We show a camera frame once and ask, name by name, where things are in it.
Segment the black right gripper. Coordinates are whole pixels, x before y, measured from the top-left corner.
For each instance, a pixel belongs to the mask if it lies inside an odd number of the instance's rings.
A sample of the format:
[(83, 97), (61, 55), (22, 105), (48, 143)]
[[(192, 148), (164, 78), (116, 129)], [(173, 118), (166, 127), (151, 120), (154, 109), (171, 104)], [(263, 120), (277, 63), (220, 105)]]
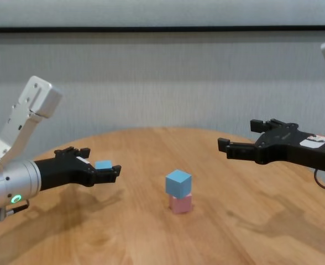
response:
[(218, 138), (218, 150), (227, 159), (255, 161), (265, 165), (285, 161), (325, 171), (325, 136), (299, 131), (298, 124), (276, 119), (252, 119), (250, 130), (261, 136), (254, 143)]

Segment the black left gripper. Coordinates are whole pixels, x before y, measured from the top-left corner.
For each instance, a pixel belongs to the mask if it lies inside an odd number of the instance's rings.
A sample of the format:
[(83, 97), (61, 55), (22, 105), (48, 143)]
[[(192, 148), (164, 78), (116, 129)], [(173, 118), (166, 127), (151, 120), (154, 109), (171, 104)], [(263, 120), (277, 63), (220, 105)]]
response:
[(108, 169), (94, 169), (84, 159), (89, 158), (91, 149), (76, 149), (73, 146), (55, 150), (55, 157), (37, 160), (34, 163), (41, 177), (40, 190), (47, 190), (66, 184), (80, 184), (92, 187), (95, 184), (115, 183), (122, 166), (116, 165)]

